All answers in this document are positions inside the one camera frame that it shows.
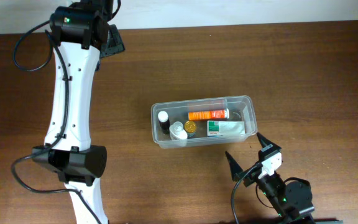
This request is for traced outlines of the dark bottle white cap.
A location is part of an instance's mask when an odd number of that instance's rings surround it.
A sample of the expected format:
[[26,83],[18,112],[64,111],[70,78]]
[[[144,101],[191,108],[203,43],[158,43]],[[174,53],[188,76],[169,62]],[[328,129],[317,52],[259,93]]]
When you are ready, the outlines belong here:
[[158,118],[158,122],[159,122],[162,132],[164,134],[169,134],[170,133],[170,130],[169,130],[170,120],[169,120],[168,113],[166,111],[159,111],[157,118]]

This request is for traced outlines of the small jar gold lid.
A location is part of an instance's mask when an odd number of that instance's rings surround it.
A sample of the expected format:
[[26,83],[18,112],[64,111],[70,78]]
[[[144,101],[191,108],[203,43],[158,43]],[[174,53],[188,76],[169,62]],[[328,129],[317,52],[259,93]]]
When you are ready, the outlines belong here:
[[196,134],[197,125],[194,121],[187,121],[184,124],[184,130],[186,131],[188,138],[192,138]]

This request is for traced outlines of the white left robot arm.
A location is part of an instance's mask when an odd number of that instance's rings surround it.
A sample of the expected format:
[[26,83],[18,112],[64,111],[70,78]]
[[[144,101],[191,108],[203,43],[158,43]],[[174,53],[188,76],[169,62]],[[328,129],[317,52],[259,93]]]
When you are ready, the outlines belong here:
[[57,174],[71,197],[77,223],[108,223],[101,197],[107,150],[91,143],[90,103],[100,60],[125,50],[108,22],[117,14],[112,1],[79,1],[50,16],[56,78],[50,126],[33,161]]

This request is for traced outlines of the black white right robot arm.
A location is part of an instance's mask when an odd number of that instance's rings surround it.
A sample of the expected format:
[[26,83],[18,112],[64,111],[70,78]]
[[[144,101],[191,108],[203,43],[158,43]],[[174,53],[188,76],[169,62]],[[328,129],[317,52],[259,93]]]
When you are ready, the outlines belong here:
[[245,187],[255,184],[256,191],[262,191],[270,202],[268,207],[278,214],[274,223],[343,223],[335,218],[315,220],[312,216],[315,207],[310,182],[297,177],[283,180],[277,173],[283,163],[282,148],[260,133],[257,133],[257,138],[262,146],[258,152],[259,160],[247,170],[243,170],[230,153],[225,152],[231,178],[236,183],[231,192],[231,210],[236,224],[240,221],[234,197],[241,184]]

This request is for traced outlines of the white green medicine box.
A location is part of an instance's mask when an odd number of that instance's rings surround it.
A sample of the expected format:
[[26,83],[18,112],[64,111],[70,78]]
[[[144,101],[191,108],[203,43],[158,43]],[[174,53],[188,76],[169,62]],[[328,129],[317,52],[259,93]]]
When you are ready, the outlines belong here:
[[207,136],[237,136],[245,134],[242,121],[208,121]]

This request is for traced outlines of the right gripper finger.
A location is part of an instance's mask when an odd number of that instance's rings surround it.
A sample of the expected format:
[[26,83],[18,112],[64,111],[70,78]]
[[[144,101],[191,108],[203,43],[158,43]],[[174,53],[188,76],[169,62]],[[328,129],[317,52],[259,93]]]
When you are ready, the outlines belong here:
[[262,146],[262,149],[264,149],[268,146],[271,146],[275,150],[281,150],[281,147],[279,145],[277,145],[274,142],[272,142],[271,140],[267,139],[265,136],[263,136],[259,132],[257,133],[257,138],[258,138],[260,145]]
[[225,156],[229,163],[232,180],[237,182],[242,177],[242,173],[244,171],[242,167],[236,162],[236,160],[230,155],[230,153],[226,151]]

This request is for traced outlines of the orange tube white cap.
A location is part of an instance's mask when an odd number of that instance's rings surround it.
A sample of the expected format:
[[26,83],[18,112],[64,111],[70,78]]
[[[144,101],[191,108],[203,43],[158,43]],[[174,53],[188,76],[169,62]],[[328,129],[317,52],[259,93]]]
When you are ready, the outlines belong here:
[[229,110],[227,108],[223,110],[195,111],[188,113],[188,119],[190,121],[228,118]]

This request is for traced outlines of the white squeeze bottle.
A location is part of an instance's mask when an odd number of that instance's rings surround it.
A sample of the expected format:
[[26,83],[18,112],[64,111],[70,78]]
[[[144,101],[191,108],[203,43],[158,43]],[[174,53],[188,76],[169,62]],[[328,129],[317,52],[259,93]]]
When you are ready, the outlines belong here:
[[183,123],[176,121],[169,127],[171,140],[179,147],[185,147],[187,144],[188,134],[184,129]]

